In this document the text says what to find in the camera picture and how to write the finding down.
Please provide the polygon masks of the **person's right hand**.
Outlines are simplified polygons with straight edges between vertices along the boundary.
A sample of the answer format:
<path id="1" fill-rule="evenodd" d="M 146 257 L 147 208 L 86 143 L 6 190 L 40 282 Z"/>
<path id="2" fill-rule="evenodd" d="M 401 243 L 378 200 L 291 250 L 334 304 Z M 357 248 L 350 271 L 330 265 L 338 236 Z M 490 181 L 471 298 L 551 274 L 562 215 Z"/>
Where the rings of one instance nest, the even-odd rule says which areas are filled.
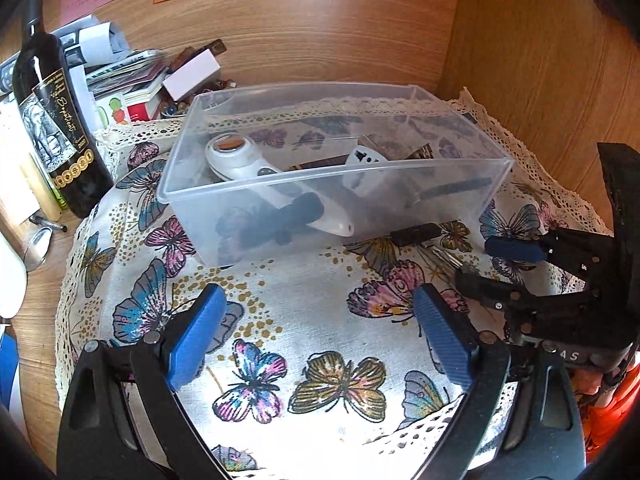
<path id="1" fill-rule="evenodd" d="M 611 396 L 602 390 L 603 374 L 597 370 L 575 368 L 570 372 L 570 382 L 579 405 L 593 405 L 604 408 Z"/>

